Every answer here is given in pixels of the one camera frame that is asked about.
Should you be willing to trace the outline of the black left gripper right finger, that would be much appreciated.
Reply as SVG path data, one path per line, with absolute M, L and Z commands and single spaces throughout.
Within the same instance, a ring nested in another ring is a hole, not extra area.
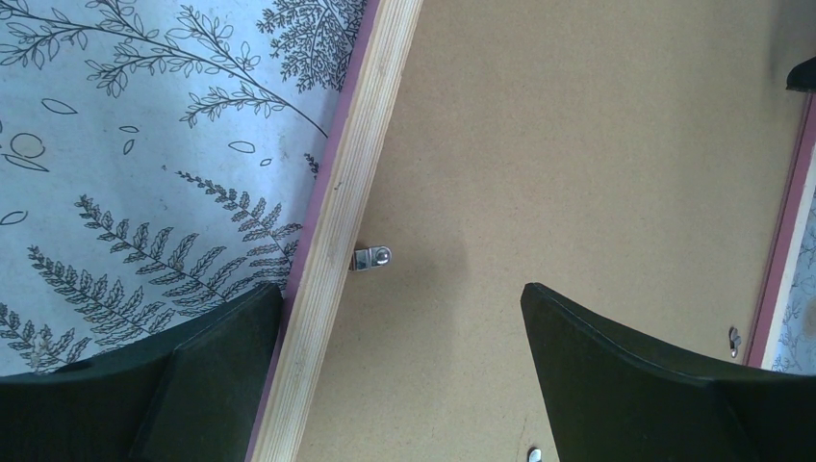
M 815 379 L 704 356 L 540 284 L 521 309 L 563 461 L 811 461 Z

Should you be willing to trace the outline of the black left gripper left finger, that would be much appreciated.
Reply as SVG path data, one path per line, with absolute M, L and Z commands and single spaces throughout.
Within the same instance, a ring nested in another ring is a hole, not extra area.
M 1 381 L 5 461 L 242 461 L 282 317 L 262 285 L 191 321 Z

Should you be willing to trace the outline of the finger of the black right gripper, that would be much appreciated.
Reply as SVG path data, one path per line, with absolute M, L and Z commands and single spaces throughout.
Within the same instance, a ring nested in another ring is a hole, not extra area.
M 814 93 L 816 91 L 816 57 L 796 64 L 786 77 L 786 89 Z

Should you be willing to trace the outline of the brown cardboard backing board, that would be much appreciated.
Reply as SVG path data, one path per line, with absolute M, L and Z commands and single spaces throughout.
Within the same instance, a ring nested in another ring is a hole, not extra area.
M 811 1 L 427 1 L 301 461 L 558 454 L 523 325 L 540 282 L 729 358 L 777 228 Z

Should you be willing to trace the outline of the light wooden picture frame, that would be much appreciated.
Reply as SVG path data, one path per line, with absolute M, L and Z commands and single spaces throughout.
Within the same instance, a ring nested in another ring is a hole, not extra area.
M 334 159 L 321 169 L 319 182 L 323 198 L 319 217 L 306 230 L 298 248 L 303 271 L 279 350 L 257 444 L 251 453 L 255 461 L 301 461 L 297 455 L 345 282 L 350 274 L 363 272 L 349 270 L 352 252 L 384 245 L 363 245 L 358 237 L 425 2 L 377 1 L 364 17 L 362 45 L 355 55 L 357 73 L 343 94 L 344 117 L 330 139 Z M 719 360 L 743 365 L 741 355 L 736 359 L 729 355 L 728 359 Z

